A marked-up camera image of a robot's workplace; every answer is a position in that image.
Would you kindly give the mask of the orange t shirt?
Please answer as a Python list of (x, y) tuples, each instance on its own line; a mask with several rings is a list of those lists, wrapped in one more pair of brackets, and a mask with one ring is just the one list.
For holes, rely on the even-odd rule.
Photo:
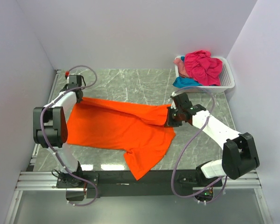
[(163, 159), (175, 137), (174, 129), (165, 127), (167, 107), (83, 98), (68, 119), (67, 142), (124, 150), (126, 164), (139, 180)]

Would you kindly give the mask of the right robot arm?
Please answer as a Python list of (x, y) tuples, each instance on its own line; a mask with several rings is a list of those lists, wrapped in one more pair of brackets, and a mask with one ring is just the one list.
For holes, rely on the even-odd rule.
[(189, 123), (207, 134), (223, 151), (221, 159), (196, 167), (197, 184), (206, 186), (213, 178), (223, 176), (236, 180), (260, 166), (255, 141), (250, 133), (231, 129), (202, 105), (193, 105), (185, 92), (173, 92), (171, 98), (173, 102), (168, 107), (165, 125), (179, 127)]

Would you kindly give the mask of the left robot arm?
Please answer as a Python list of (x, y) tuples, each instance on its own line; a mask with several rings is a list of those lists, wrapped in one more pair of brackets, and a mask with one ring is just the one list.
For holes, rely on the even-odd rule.
[(81, 75), (66, 75), (66, 85), (50, 103), (33, 109), (33, 139), (46, 148), (60, 167), (60, 177), (74, 188), (80, 187), (84, 176), (79, 161), (67, 144), (68, 128), (65, 112), (82, 101), (82, 87), (86, 85)]

